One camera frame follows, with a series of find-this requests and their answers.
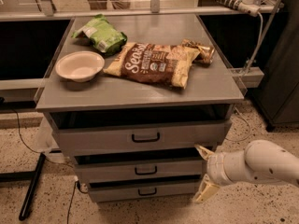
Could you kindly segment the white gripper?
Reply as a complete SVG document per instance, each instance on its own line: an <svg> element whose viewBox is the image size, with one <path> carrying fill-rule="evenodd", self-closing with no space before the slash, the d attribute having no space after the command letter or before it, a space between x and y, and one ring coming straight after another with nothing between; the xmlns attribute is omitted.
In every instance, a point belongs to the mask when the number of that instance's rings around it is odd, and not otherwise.
<svg viewBox="0 0 299 224"><path fill-rule="evenodd" d="M195 145L200 156L207 160L206 173L199 189L192 198L194 203L203 203L220 189L219 186L234 184L234 180L228 175L229 165L233 163L234 153L214 153L206 147Z"/></svg>

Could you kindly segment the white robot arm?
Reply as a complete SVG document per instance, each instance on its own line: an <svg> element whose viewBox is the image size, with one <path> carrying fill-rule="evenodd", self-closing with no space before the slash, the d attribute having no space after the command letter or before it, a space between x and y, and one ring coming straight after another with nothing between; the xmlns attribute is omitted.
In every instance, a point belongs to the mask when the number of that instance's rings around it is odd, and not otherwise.
<svg viewBox="0 0 299 224"><path fill-rule="evenodd" d="M299 187L299 159L271 141L254 140L236 152L212 152L200 145L195 148L206 161L206 173L192 199L195 203L203 203L220 187L237 182Z"/></svg>

